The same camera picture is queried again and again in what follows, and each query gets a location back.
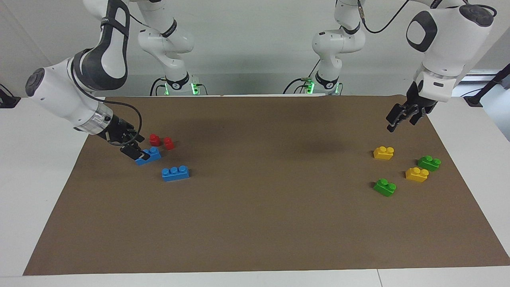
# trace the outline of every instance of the white wall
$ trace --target white wall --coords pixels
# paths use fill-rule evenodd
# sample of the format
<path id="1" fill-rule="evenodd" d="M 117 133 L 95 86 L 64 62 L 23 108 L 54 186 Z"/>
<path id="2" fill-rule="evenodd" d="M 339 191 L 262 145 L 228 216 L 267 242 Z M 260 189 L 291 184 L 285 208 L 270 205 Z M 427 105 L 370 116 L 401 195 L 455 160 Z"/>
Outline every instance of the white wall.
<path id="1" fill-rule="evenodd" d="M 462 84 L 455 88 L 453 95 L 454 97 L 459 97 L 464 93 L 480 89 L 484 86 L 484 84 Z M 505 90 L 501 85 L 496 85 L 483 96 L 480 102 L 485 112 L 510 141 L 510 90 Z"/>
<path id="2" fill-rule="evenodd" d="M 499 38 L 483 58 L 476 64 L 476 69 L 501 70 L 510 63 L 510 29 Z"/>
<path id="3" fill-rule="evenodd" d="M 508 0 L 479 0 L 499 11 L 493 32 L 469 70 L 510 26 Z M 199 75 L 211 93 L 278 93 L 287 83 L 307 76 L 317 60 L 311 49 L 314 33 L 338 28 L 335 0 L 172 0 L 181 27 L 195 35 L 195 50 L 185 55 L 189 71 Z M 402 0 L 371 0 L 365 5 L 367 22 L 376 29 L 385 24 Z M 0 0 L 2 25 L 0 80 L 23 94 L 26 78 L 35 68 L 55 64 L 94 46 L 99 22 L 80 0 Z M 133 14 L 141 18 L 135 4 Z M 348 94 L 404 93 L 422 59 L 406 42 L 410 20 L 426 6 L 411 2 L 384 32 L 368 35 L 365 49 L 343 55 L 341 81 Z M 129 58 L 129 87 L 121 95 L 148 94 L 162 68 L 137 44 L 142 27 L 133 22 Z M 26 35 L 20 40 L 20 33 Z M 506 61 L 505 55 L 497 55 Z"/>

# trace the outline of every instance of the green lego brick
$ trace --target green lego brick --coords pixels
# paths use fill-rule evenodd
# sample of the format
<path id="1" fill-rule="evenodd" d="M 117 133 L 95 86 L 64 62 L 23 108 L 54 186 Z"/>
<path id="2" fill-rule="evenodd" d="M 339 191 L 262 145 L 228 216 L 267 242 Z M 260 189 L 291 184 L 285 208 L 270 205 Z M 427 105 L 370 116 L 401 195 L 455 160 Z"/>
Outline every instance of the green lego brick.
<path id="1" fill-rule="evenodd" d="M 380 194 L 390 197 L 397 189 L 397 186 L 394 183 L 389 183 L 386 179 L 381 178 L 375 183 L 374 189 Z"/>
<path id="2" fill-rule="evenodd" d="M 418 166 L 422 169 L 426 169 L 430 172 L 435 172 L 438 170 L 439 166 L 441 165 L 441 161 L 437 158 L 433 159 L 431 156 L 427 155 L 420 160 L 418 160 Z"/>

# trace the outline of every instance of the yellow lego brick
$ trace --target yellow lego brick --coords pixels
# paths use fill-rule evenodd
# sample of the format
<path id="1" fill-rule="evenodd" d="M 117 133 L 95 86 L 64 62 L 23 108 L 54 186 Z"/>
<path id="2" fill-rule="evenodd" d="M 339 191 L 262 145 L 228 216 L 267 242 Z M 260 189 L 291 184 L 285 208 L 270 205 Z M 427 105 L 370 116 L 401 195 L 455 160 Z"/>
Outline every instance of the yellow lego brick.
<path id="1" fill-rule="evenodd" d="M 424 182 L 427 180 L 428 175 L 428 170 L 421 170 L 420 168 L 411 168 L 405 172 L 405 178 L 418 182 Z"/>
<path id="2" fill-rule="evenodd" d="M 393 157 L 394 152 L 395 152 L 395 149 L 393 149 L 392 147 L 389 147 L 389 148 L 378 147 L 374 151 L 374 158 L 389 160 Z"/>

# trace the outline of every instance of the green status light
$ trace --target green status light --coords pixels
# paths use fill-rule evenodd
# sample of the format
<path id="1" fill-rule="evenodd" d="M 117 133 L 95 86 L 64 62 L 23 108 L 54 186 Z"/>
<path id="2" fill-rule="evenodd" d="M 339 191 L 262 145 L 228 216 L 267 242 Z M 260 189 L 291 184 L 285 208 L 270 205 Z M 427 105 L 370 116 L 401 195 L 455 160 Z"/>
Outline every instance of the green status light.
<path id="1" fill-rule="evenodd" d="M 308 84 L 307 93 L 308 94 L 313 93 L 314 92 L 314 88 L 315 88 L 315 83 L 314 82 L 310 82 Z"/>
<path id="2" fill-rule="evenodd" d="M 200 89 L 193 83 L 191 83 L 191 90 L 193 91 L 193 95 L 197 95 L 200 93 Z"/>

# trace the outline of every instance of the red lego brick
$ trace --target red lego brick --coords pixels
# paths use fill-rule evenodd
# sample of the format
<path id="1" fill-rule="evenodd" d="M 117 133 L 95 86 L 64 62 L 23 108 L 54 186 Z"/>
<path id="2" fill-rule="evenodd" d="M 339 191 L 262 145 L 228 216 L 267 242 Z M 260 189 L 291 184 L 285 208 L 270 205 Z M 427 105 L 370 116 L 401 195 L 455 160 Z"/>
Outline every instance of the red lego brick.
<path id="1" fill-rule="evenodd" d="M 164 142 L 167 150 L 172 150 L 173 148 L 175 148 L 171 138 L 165 137 Z"/>
<path id="2" fill-rule="evenodd" d="M 151 134 L 149 136 L 149 143 L 153 147 L 159 147 L 161 145 L 161 139 L 157 135 Z"/>

